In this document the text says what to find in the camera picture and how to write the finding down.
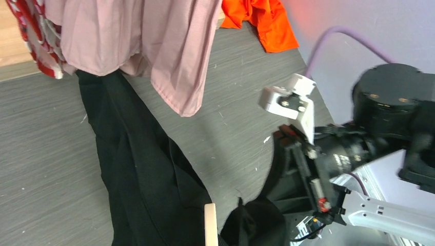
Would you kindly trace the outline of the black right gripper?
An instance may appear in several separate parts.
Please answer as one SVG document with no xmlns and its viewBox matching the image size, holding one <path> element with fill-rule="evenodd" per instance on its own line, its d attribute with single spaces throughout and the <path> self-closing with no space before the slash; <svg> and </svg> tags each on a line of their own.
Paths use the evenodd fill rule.
<svg viewBox="0 0 435 246">
<path fill-rule="evenodd" d="M 402 149 L 404 141 L 375 137 L 354 124 L 315 127 L 314 144 L 292 125 L 273 134 L 271 169 L 262 197 L 287 218 L 312 213 L 321 221 L 339 221 L 348 192 L 330 182 Z"/>
</svg>

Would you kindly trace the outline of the black garment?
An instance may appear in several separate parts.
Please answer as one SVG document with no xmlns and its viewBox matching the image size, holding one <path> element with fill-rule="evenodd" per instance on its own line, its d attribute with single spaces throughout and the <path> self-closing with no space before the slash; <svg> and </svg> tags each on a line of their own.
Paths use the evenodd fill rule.
<svg viewBox="0 0 435 246">
<path fill-rule="evenodd" d="M 113 245 L 204 245 L 211 198 L 182 150 L 121 72 L 76 74 L 108 191 Z"/>
</svg>

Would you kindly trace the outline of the pink pleated skirt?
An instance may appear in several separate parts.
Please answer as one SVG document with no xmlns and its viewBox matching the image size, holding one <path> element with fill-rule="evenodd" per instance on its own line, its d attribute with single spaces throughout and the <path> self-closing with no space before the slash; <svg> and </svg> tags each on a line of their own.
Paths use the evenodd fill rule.
<svg viewBox="0 0 435 246">
<path fill-rule="evenodd" d="M 182 117 L 202 106 L 221 1 L 45 1 L 65 70 L 147 76 Z"/>
</svg>

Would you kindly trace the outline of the red poppy print garment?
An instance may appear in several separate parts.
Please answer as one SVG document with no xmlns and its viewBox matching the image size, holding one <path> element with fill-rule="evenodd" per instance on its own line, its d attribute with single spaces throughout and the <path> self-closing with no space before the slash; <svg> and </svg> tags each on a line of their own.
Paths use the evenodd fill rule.
<svg viewBox="0 0 435 246">
<path fill-rule="evenodd" d="M 43 74 L 62 79 L 76 68 L 69 65 L 61 49 L 62 17 L 66 1 L 7 0 L 24 44 Z"/>
</svg>

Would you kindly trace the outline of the cream hanger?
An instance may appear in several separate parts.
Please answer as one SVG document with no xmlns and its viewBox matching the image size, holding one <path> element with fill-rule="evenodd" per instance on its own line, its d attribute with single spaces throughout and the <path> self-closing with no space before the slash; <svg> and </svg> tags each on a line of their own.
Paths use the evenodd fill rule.
<svg viewBox="0 0 435 246">
<path fill-rule="evenodd" d="M 205 246 L 218 246 L 218 225 L 214 203 L 204 205 Z"/>
</svg>

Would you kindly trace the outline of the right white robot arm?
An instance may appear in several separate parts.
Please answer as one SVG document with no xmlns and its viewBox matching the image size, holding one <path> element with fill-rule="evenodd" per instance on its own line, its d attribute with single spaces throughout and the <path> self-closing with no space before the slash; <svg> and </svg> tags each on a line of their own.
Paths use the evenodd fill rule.
<svg viewBox="0 0 435 246">
<path fill-rule="evenodd" d="M 377 200 L 332 178 L 405 151 L 401 180 L 434 193 L 434 75 L 405 64 L 366 70 L 352 90 L 353 119 L 314 125 L 315 82 L 293 74 L 287 87 L 265 87 L 259 105 L 288 118 L 273 134 L 273 159 L 261 197 L 284 215 L 289 242 L 312 239 L 334 222 L 434 245 L 434 216 Z"/>
</svg>

